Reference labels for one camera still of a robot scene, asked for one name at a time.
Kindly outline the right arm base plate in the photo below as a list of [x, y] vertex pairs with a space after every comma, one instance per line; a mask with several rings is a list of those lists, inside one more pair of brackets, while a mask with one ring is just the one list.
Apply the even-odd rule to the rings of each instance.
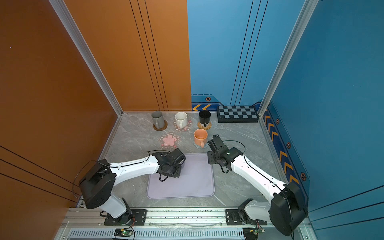
[[268, 224], [267, 221], [263, 221], [259, 219], [251, 220], [248, 218], [247, 220], [241, 220], [238, 209], [226, 209], [225, 213], [226, 213], [226, 221], [228, 226], [236, 226], [236, 225], [266, 226]]

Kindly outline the white mug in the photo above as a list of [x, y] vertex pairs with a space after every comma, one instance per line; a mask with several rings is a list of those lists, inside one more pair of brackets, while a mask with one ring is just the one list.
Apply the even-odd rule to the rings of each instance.
[[185, 112], [176, 113], [175, 120], [177, 127], [180, 129], [183, 129], [188, 125], [188, 115]]

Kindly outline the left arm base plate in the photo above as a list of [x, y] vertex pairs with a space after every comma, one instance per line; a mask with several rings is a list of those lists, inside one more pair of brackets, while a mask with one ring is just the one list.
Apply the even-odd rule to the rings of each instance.
[[118, 218], [113, 218], [109, 213], [105, 215], [105, 226], [144, 226], [147, 210], [128, 210]]

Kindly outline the orange mug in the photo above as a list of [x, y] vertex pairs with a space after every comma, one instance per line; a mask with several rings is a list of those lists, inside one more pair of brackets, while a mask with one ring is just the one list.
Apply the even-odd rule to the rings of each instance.
[[207, 143], [208, 138], [208, 132], [203, 129], [197, 129], [194, 132], [194, 142], [197, 145], [201, 145], [201, 147], [204, 146], [205, 143]]

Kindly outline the rattan woven round coaster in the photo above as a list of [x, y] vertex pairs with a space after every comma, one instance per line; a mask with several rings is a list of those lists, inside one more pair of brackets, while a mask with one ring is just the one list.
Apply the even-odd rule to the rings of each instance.
[[203, 129], [203, 130], [209, 130], [210, 128], [212, 127], [212, 122], [209, 121], [207, 123], [201, 123], [201, 122], [198, 122], [198, 128], [199, 129]]

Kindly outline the brown wooden coaster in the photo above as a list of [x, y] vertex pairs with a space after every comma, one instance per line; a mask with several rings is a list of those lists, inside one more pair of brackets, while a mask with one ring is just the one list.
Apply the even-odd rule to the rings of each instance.
[[164, 131], [166, 128], [168, 127], [168, 122], [167, 121], [164, 121], [164, 126], [162, 127], [162, 128], [157, 128], [156, 126], [155, 126], [155, 124], [153, 124], [153, 128], [154, 128], [154, 130], [156, 130], [156, 131]]

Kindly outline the blue woven round coaster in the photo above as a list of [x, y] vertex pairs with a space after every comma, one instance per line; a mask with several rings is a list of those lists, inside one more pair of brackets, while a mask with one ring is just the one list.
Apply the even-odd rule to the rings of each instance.
[[197, 149], [206, 149], [209, 145], [208, 143], [205, 143], [203, 147], [201, 147], [201, 145], [197, 145], [195, 142], [193, 142], [193, 145], [197, 148]]

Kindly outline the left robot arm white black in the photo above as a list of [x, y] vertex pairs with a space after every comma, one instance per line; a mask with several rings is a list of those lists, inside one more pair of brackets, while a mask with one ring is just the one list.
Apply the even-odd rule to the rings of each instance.
[[87, 209], [99, 208], [102, 215], [120, 225], [132, 225], [134, 213], [124, 198], [113, 194], [120, 183], [144, 175], [159, 174], [160, 181], [179, 178], [186, 156], [176, 148], [172, 152], [152, 150], [142, 159], [109, 163], [106, 159], [97, 161], [79, 181], [83, 201]]

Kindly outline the pink flower coaster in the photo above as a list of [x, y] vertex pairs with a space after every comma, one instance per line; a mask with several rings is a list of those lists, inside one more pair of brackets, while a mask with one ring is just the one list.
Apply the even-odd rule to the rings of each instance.
[[188, 123], [187, 126], [185, 126], [185, 127], [182, 128], [182, 129], [179, 128], [179, 127], [177, 126], [176, 121], [173, 122], [173, 125], [174, 125], [175, 130], [176, 130], [177, 132], [189, 132], [189, 131], [191, 130], [191, 127], [192, 127], [192, 121], [191, 121], [191, 120], [188, 120], [187, 123]]
[[179, 141], [180, 136], [177, 136], [174, 133], [168, 133], [165, 136], [160, 137], [161, 148], [166, 150], [176, 149]]

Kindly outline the black mug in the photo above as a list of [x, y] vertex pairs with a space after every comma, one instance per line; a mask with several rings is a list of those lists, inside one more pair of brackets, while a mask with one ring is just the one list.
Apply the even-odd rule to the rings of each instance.
[[202, 110], [199, 112], [199, 122], [201, 123], [207, 123], [211, 119], [211, 113], [210, 111], [207, 110]]

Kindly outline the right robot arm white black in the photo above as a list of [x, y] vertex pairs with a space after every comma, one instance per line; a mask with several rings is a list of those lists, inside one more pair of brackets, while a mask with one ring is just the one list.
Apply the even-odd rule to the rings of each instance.
[[251, 225], [256, 221], [271, 222], [285, 236], [293, 236], [294, 230], [308, 216], [308, 207], [300, 187], [296, 183], [277, 180], [251, 163], [236, 148], [210, 144], [209, 164], [218, 164], [225, 173], [234, 172], [255, 187], [268, 201], [258, 204], [247, 199], [238, 208], [239, 221]]

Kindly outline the grey mug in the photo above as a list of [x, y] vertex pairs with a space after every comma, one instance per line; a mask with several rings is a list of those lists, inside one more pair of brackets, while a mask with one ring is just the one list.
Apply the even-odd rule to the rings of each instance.
[[153, 120], [153, 124], [155, 124], [155, 126], [157, 128], [162, 128], [164, 126], [164, 116], [163, 116], [163, 113], [161, 111], [155, 111], [152, 113], [151, 115], [152, 117], [152, 120]]

